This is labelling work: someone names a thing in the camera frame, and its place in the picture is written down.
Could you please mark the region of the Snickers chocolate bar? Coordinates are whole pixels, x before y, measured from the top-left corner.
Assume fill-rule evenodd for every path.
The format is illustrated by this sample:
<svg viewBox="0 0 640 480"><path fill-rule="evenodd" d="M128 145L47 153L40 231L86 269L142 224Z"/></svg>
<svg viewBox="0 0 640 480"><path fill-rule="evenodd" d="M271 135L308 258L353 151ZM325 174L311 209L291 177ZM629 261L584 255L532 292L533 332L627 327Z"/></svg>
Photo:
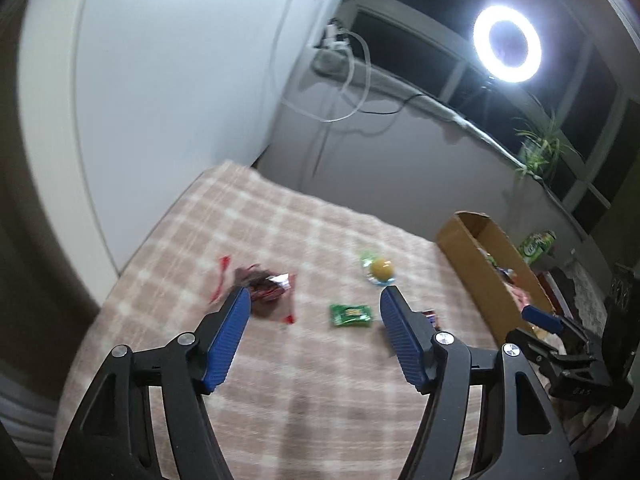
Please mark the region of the Snickers chocolate bar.
<svg viewBox="0 0 640 480"><path fill-rule="evenodd" d="M428 322L431 323L431 326L433 326L434 330L440 330L438 317L433 310L425 310L422 312L422 314L428 319Z"/></svg>

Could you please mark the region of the yellow jelly cup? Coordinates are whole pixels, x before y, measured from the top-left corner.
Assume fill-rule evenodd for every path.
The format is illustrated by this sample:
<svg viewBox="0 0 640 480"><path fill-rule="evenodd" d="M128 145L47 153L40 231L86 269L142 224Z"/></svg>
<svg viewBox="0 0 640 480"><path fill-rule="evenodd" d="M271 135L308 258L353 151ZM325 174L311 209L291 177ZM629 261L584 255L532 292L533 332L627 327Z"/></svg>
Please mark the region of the yellow jelly cup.
<svg viewBox="0 0 640 480"><path fill-rule="evenodd" d="M396 280L393 263L374 252L363 252L360 255L360 264L367 279L375 285L388 286Z"/></svg>

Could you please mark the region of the green candy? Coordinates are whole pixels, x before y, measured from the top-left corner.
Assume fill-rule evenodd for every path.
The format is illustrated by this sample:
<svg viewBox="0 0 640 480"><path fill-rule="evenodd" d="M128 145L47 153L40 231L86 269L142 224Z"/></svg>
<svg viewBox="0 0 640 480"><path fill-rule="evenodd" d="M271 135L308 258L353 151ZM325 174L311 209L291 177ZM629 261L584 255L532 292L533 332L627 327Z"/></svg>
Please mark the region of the green candy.
<svg viewBox="0 0 640 480"><path fill-rule="evenodd" d="M331 304L330 321L334 327L370 326L373 322L369 306L351 306L350 304Z"/></svg>

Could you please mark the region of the dark dates snack bag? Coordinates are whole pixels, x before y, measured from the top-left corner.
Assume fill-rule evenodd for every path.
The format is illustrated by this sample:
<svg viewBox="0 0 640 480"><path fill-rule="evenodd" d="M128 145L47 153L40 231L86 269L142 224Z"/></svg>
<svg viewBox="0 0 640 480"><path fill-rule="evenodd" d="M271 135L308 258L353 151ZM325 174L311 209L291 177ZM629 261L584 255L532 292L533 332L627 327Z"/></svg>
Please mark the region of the dark dates snack bag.
<svg viewBox="0 0 640 480"><path fill-rule="evenodd" d="M255 318L294 324L295 285L294 273L277 272L253 264L234 270L234 284L250 293L250 312Z"/></svg>

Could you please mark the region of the red candy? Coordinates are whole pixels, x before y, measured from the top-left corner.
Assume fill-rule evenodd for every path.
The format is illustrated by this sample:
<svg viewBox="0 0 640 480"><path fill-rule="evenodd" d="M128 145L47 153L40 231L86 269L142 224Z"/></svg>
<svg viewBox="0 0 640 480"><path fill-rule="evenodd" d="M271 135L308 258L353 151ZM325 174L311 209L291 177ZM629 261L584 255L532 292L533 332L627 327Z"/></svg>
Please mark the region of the red candy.
<svg viewBox="0 0 640 480"><path fill-rule="evenodd" d="M278 301L292 288L292 276L288 273L261 273L251 278L247 288L250 298L258 302Z"/></svg>

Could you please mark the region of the white lace cloth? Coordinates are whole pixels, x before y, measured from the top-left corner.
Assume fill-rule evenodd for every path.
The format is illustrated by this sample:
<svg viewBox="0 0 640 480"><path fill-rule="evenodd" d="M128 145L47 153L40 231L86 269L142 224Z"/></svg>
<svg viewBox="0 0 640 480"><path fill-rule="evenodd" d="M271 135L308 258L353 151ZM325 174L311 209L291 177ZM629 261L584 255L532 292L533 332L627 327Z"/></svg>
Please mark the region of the white lace cloth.
<svg viewBox="0 0 640 480"><path fill-rule="evenodd" d="M608 317L604 293L577 260L567 263L563 271L574 283L575 307L582 325L601 336Z"/></svg>

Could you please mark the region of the cardboard box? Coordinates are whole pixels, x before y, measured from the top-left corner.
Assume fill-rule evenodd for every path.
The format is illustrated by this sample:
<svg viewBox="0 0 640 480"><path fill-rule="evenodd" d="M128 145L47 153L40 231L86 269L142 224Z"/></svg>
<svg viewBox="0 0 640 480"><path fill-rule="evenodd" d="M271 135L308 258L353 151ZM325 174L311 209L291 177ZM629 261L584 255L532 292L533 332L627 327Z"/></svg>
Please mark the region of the cardboard box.
<svg viewBox="0 0 640 480"><path fill-rule="evenodd" d="M551 314L552 303L509 237L486 214L456 212L436 236L497 344L510 330L532 328L522 318L522 301Z"/></svg>

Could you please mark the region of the green tissue box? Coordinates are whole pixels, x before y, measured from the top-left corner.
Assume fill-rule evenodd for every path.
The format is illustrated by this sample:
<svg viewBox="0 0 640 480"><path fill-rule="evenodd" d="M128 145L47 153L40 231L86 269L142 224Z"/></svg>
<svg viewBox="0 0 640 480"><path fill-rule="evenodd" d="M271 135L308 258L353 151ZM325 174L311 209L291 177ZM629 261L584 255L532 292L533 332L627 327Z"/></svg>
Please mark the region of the green tissue box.
<svg viewBox="0 0 640 480"><path fill-rule="evenodd" d="M551 230L529 234L518 246L518 253L530 266L552 248L555 240L555 232Z"/></svg>

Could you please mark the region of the potted spider plant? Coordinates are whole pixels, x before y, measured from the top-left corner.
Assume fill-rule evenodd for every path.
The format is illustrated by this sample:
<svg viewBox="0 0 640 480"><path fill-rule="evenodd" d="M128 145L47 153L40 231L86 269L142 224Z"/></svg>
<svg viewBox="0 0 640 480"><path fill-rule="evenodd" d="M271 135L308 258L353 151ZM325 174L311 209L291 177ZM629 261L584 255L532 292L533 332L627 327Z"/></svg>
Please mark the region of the potted spider plant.
<svg viewBox="0 0 640 480"><path fill-rule="evenodd" d="M522 140L518 151L521 167L518 173L538 180L551 180L563 155L578 154L568 142L562 139L562 130L558 116L552 110L545 120L531 122L518 118L521 125L514 129Z"/></svg>

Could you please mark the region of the pink plaid tablecloth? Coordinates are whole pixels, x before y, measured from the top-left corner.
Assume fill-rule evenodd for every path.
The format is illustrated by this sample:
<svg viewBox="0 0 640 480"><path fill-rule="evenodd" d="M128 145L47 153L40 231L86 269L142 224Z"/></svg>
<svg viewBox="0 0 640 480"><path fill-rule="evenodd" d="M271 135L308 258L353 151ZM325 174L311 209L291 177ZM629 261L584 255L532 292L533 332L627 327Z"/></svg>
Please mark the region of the pink plaid tablecloth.
<svg viewBox="0 0 640 480"><path fill-rule="evenodd" d="M381 323L334 327L331 304L378 306L363 252L389 258L410 307L472 347L494 341L436 244L377 218L276 185L225 162L203 172L131 259L67 375L54 437L64 434L116 344L167 344L193 330L219 259L294 273L294 324L252 318L226 381L206 398L238 479L393 479L425 398L406 382Z"/></svg>

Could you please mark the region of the red torn wrapper strip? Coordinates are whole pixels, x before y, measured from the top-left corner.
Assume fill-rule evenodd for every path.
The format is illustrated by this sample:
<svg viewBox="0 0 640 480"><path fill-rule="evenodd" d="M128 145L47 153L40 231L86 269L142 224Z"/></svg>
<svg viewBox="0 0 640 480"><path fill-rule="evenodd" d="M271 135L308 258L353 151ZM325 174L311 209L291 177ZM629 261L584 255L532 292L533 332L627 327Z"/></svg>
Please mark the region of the red torn wrapper strip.
<svg viewBox="0 0 640 480"><path fill-rule="evenodd" d="M224 255L219 259L219 273L218 273L218 281L217 285L210 296L209 303L214 304L218 298L221 296L224 291L224 282L226 281L226 276L228 274L229 266L231 264L232 258L230 255Z"/></svg>

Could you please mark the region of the white power strip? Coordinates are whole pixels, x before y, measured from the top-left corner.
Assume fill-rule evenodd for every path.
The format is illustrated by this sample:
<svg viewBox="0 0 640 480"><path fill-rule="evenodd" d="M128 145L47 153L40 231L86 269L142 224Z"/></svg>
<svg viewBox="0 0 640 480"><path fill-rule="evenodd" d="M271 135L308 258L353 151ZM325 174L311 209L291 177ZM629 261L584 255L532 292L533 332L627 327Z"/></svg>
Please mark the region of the white power strip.
<svg viewBox="0 0 640 480"><path fill-rule="evenodd" d="M346 28L338 21L329 21L324 28L320 48L331 51L349 50L350 44Z"/></svg>

